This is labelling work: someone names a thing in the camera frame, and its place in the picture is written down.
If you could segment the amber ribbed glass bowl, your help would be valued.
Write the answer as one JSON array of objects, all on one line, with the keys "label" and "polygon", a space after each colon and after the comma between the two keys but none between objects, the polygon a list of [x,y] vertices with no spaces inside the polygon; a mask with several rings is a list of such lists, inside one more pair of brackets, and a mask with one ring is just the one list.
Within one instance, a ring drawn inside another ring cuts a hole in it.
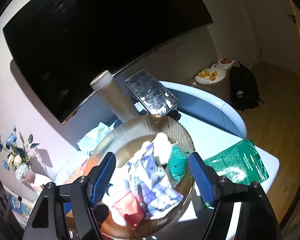
[{"label": "amber ribbed glass bowl", "polygon": [[118,239],[155,234],[181,216],[193,189],[187,158],[195,150],[188,131],[168,116],[144,115],[112,130],[95,148],[84,174],[107,153],[116,165],[101,203],[101,232]]}]

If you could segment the blue white plastic bag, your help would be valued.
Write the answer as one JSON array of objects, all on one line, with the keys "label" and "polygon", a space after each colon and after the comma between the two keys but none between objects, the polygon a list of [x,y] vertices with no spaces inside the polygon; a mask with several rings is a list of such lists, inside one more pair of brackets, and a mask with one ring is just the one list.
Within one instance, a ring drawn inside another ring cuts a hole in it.
[{"label": "blue white plastic bag", "polygon": [[130,192],[146,207],[146,217],[159,219],[178,206],[184,195],[176,191],[165,169],[156,164],[152,152],[139,150],[123,165]]}]

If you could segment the red cloth piece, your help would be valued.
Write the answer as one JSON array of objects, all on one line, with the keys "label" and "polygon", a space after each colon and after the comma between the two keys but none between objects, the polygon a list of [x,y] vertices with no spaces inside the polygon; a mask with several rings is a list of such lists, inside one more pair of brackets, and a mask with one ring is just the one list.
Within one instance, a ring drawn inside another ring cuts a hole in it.
[{"label": "red cloth piece", "polygon": [[120,191],[111,197],[111,207],[125,220],[130,228],[136,228],[146,217],[144,208],[130,191]]}]

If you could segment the blue white artificial flowers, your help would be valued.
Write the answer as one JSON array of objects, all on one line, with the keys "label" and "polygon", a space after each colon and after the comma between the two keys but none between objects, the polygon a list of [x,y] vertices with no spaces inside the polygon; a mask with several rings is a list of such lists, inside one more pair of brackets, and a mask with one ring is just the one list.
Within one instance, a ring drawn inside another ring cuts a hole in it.
[{"label": "blue white artificial flowers", "polygon": [[17,134],[16,126],[13,127],[13,132],[2,141],[0,135],[0,153],[6,153],[6,160],[2,165],[7,171],[14,171],[16,179],[23,182],[24,175],[28,170],[32,170],[31,158],[38,152],[40,143],[35,143],[33,135],[30,134],[24,138],[19,132]]}]

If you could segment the beige thermos bottle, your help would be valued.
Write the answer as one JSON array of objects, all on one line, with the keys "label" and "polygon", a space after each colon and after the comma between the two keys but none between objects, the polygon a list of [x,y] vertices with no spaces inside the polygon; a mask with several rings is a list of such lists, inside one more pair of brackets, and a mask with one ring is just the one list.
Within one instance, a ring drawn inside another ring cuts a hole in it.
[{"label": "beige thermos bottle", "polygon": [[91,81],[90,86],[111,108],[118,119],[124,123],[138,118],[140,115],[134,104],[123,89],[112,77],[110,71],[105,70]]}]

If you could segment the row of books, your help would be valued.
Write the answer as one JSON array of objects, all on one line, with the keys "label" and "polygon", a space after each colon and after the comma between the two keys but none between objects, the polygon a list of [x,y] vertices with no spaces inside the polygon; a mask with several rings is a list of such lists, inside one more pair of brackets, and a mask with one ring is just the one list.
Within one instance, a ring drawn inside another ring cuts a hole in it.
[{"label": "row of books", "polygon": [[8,194],[8,200],[12,207],[12,211],[17,218],[20,218],[23,220],[29,219],[31,212],[32,212],[31,207],[28,207],[27,205],[22,203],[17,197],[15,197],[14,195],[12,195],[10,193]]}]

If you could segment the white box with red item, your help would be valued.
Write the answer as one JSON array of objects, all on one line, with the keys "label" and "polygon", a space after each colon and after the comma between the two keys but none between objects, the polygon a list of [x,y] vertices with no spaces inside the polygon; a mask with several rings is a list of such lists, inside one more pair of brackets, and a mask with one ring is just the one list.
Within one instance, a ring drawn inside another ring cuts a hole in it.
[{"label": "white box with red item", "polygon": [[239,62],[236,60],[230,60],[227,57],[223,57],[222,59],[218,60],[218,62],[214,63],[211,68],[219,68],[227,71],[233,66],[239,67]]}]

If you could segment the black monitor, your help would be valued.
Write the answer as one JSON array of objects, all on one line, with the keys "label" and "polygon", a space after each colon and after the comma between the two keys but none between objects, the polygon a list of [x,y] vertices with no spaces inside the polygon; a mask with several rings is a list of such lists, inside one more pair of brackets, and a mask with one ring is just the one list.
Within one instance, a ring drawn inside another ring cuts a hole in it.
[{"label": "black monitor", "polygon": [[98,74],[212,22],[203,0],[30,0],[3,33],[27,83],[66,122]]}]

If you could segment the plate with orange slices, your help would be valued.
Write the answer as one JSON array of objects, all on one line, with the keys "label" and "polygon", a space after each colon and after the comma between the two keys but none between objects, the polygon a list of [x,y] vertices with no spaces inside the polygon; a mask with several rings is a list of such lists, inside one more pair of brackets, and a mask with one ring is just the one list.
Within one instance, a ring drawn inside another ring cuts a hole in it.
[{"label": "plate with orange slices", "polygon": [[226,77],[226,72],[219,68],[208,68],[199,72],[195,82],[201,85],[213,85],[221,82]]}]

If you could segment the green foil packet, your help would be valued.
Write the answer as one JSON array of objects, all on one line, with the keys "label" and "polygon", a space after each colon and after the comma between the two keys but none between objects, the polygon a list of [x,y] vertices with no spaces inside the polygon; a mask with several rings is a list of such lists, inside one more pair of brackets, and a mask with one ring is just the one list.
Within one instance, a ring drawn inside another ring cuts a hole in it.
[{"label": "green foil packet", "polygon": [[249,185],[252,181],[262,183],[269,174],[252,140],[241,140],[217,155],[205,159],[219,176],[226,176],[233,183]]}]

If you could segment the white tissue roll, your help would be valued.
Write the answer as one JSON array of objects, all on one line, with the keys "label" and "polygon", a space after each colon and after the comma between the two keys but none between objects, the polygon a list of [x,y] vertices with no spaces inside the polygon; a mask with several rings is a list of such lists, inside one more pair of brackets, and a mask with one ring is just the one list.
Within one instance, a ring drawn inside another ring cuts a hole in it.
[{"label": "white tissue roll", "polygon": [[125,174],[119,170],[115,170],[108,186],[106,187],[102,203],[106,204],[108,207],[112,207],[118,200],[123,198],[129,192],[130,185]]}]

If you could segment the ribbed pink vase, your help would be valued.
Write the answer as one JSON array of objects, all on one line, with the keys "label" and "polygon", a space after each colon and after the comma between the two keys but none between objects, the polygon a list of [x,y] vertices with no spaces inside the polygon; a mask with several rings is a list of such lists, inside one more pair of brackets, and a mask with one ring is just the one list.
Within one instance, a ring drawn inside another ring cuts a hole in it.
[{"label": "ribbed pink vase", "polygon": [[36,173],[32,170],[28,170],[27,173],[24,175],[23,182],[28,184],[33,184],[36,179]]}]

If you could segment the black backpack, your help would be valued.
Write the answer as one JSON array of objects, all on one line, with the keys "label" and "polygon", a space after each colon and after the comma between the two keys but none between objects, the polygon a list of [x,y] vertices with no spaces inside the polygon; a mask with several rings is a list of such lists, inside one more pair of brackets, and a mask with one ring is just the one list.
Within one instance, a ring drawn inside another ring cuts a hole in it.
[{"label": "black backpack", "polygon": [[256,78],[252,71],[238,62],[238,66],[232,66],[229,71],[230,99],[235,110],[244,111],[264,103],[260,98]]}]

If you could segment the white fluffy pad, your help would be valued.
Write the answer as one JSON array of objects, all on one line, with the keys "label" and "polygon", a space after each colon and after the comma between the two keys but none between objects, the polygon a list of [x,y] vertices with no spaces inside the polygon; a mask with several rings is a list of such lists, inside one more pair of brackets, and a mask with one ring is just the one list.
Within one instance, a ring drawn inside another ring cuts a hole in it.
[{"label": "white fluffy pad", "polygon": [[152,141],[146,141],[142,144],[139,152],[145,154],[152,152],[157,165],[167,165],[172,151],[172,144],[165,133],[158,133]]}]

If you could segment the green plush pouch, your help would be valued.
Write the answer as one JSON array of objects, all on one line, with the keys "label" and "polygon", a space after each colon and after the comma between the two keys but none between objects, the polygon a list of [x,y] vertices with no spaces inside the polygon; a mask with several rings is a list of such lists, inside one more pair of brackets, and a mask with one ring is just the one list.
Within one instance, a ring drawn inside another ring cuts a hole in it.
[{"label": "green plush pouch", "polygon": [[179,184],[185,176],[189,155],[189,151],[183,149],[179,144],[172,145],[167,169],[175,185]]}]

